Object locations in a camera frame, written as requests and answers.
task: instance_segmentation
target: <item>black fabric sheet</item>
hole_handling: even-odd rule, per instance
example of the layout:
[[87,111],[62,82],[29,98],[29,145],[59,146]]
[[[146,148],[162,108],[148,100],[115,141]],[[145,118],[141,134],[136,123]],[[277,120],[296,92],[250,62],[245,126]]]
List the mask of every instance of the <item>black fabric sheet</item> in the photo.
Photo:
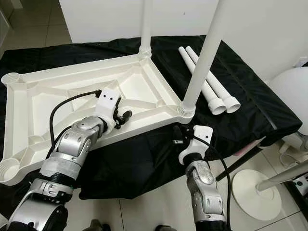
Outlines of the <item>black fabric sheet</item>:
[[[179,46],[191,46],[199,54],[204,36],[152,38],[152,60],[182,100],[191,74],[182,60]],[[71,44],[56,47],[6,51],[0,61],[0,75],[28,73],[60,66],[119,57],[138,52],[140,38],[116,39],[104,43]],[[301,121],[264,84],[253,70],[224,42],[211,67],[213,74],[242,104],[233,114],[213,116],[201,94],[191,126],[214,129],[216,148],[228,157],[250,142],[266,138],[269,146],[299,129]],[[0,138],[3,152],[6,88],[0,86]],[[168,125],[89,153],[77,179],[82,199],[134,198],[184,174],[178,162],[180,147],[172,144],[173,126]],[[208,160],[216,159],[208,153]]]

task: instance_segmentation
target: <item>white round stand base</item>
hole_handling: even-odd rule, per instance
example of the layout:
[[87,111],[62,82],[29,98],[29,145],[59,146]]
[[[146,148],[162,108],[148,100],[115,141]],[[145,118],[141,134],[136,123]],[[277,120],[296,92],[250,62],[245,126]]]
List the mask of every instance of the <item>white round stand base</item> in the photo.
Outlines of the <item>white round stand base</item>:
[[258,220],[272,220],[281,210],[281,197],[276,186],[259,192],[256,185],[268,177],[246,169],[239,171],[233,178],[232,193],[241,209]]

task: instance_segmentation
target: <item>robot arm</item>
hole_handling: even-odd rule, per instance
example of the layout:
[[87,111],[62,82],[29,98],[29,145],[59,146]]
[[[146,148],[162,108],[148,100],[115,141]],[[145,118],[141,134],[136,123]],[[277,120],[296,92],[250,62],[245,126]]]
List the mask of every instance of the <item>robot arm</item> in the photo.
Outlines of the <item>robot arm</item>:
[[89,149],[104,133],[119,129],[131,116],[127,111],[117,115],[120,102],[118,92],[104,89],[95,115],[72,125],[56,143],[22,201],[12,214],[9,231],[62,231],[66,227],[68,211],[65,203],[73,195],[73,185]]
[[[194,126],[196,136],[208,143],[213,130],[210,127]],[[226,218],[223,211],[222,198],[217,190],[216,179],[209,165],[203,160],[208,149],[204,143],[192,138],[189,146],[180,153],[179,161],[186,167],[187,186],[192,196],[193,217],[197,231],[227,231]]]

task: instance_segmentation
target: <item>tiled floor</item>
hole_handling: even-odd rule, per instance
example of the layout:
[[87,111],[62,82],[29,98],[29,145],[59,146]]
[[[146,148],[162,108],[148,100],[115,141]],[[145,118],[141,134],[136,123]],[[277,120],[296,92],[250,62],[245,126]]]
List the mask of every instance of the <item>tiled floor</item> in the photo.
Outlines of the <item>tiled floor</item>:
[[[24,0],[24,9],[16,10],[10,17],[13,30],[4,43],[4,49],[21,49],[71,43],[61,7],[57,0]],[[241,169],[258,170],[268,177],[282,172],[278,160],[279,146],[274,144],[263,150]],[[226,158],[227,165],[238,157]],[[210,162],[217,176],[223,168],[219,161]],[[218,183],[224,201],[227,197],[226,179]],[[271,221],[260,221],[243,212],[231,197],[231,227],[234,231],[307,231],[308,223],[293,198],[283,185],[278,186],[282,197],[282,211]],[[68,225],[65,231],[79,231],[89,226],[91,219],[109,223],[113,231],[153,231],[158,224],[169,224],[178,231],[194,230],[191,196],[186,178],[181,177],[162,187],[135,198],[79,200],[80,190],[67,203]]]

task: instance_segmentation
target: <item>white plastic table frame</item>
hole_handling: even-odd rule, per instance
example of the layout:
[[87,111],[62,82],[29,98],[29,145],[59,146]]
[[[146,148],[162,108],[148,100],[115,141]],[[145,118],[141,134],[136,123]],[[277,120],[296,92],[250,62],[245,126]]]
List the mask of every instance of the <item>white plastic table frame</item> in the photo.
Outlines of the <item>white plastic table frame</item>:
[[[15,185],[27,173],[42,166],[51,146],[49,116],[52,109],[80,93],[104,87],[119,90],[122,96],[119,113],[133,112],[127,124],[98,140],[94,149],[167,124],[191,121],[201,87],[222,40],[226,21],[223,15],[232,1],[218,2],[182,102],[151,60],[152,1],[143,3],[138,54],[22,75],[8,73],[2,77],[7,87],[7,105],[0,183]],[[54,118],[55,135],[75,121],[92,115],[96,101],[94,96],[87,96],[61,107]]]

